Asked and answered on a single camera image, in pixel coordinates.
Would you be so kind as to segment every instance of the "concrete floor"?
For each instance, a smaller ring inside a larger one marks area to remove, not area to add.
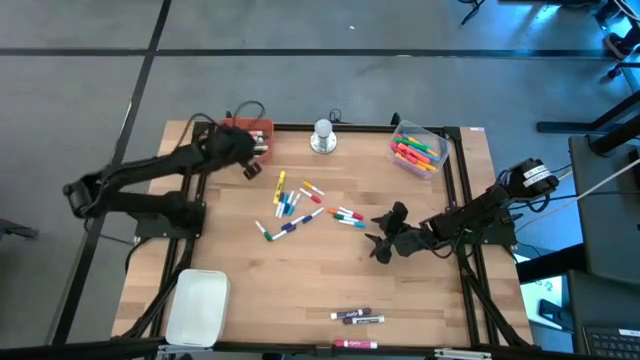
[[[0,47],[146,48],[161,3],[5,0]],[[160,47],[602,48],[601,30],[585,10],[487,0],[460,27],[469,10],[454,1],[183,0],[171,7]],[[0,242],[0,347],[46,341],[83,232],[68,211],[62,185],[108,161],[141,64],[140,57],[0,57],[0,217],[41,231],[36,241],[5,237]],[[166,120],[194,112],[220,117],[243,100],[257,99],[268,116],[282,122],[311,123],[338,107],[344,121],[359,124],[387,124],[397,111],[422,125],[482,126],[497,171],[527,157],[557,168],[569,163],[567,136],[539,134],[535,122],[589,122],[628,96],[623,77],[602,81],[612,64],[156,58],[126,158],[155,154]],[[556,194],[573,192],[569,178]],[[575,208],[567,209],[528,227],[519,240],[549,250],[579,243],[577,216]],[[130,238],[132,229],[132,221],[110,216],[104,232]],[[109,337],[127,251],[125,245],[100,241],[71,341]]]

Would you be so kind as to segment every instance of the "orange container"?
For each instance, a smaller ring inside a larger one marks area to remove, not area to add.
[[[243,130],[262,130],[262,133],[267,137],[266,144],[269,146],[267,151],[262,154],[254,157],[256,161],[260,164],[266,164],[271,160],[271,155],[273,154],[273,120],[271,119],[252,119],[252,118],[236,118],[235,122],[231,118],[226,118],[222,120],[222,123],[228,126],[237,126]]]

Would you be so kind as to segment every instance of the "keyboard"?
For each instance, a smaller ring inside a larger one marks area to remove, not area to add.
[[[583,332],[590,355],[640,360],[640,330],[585,326]]]

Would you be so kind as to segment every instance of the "silver object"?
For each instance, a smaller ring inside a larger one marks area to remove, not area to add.
[[[333,125],[327,119],[316,121],[314,133],[309,141],[313,151],[318,154],[328,154],[332,152],[338,144],[338,138],[333,132]]]

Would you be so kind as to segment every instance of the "wooden table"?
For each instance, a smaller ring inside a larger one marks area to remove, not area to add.
[[[167,123],[160,154],[174,148],[183,126],[182,121]],[[495,180],[487,139],[481,128],[461,132],[473,196],[478,196]],[[273,215],[281,170],[287,172],[287,191],[297,190],[306,179],[325,191],[322,206],[353,208],[365,218],[380,216],[394,201],[403,201],[409,209],[407,221],[417,225],[448,205],[442,173],[420,180],[385,158],[390,134],[337,135],[336,150],[319,155],[309,146],[310,133],[278,131],[273,158],[254,180],[246,180],[238,166],[209,177],[205,231],[196,242],[192,268],[223,271],[231,282],[221,341],[321,344],[346,338],[380,345],[469,346],[454,256],[441,260],[421,251],[408,258],[394,254],[390,264],[380,264],[368,257],[373,243],[365,231],[339,224],[326,212],[275,242],[264,240],[256,228],[254,221],[259,220],[275,234],[286,221]],[[456,154],[451,157],[456,164]],[[461,202],[457,166],[452,167]],[[149,192],[179,189],[180,182],[178,176],[157,179]],[[295,216],[317,207],[303,197]],[[382,234],[369,221],[366,232]],[[114,335],[128,330],[158,291],[167,244],[166,239],[151,240],[133,255]],[[513,260],[499,246],[483,250],[492,298],[520,336],[531,341]],[[384,314],[386,322],[346,326],[329,319],[333,311],[362,306]],[[481,340],[486,341],[477,299],[475,309]]]

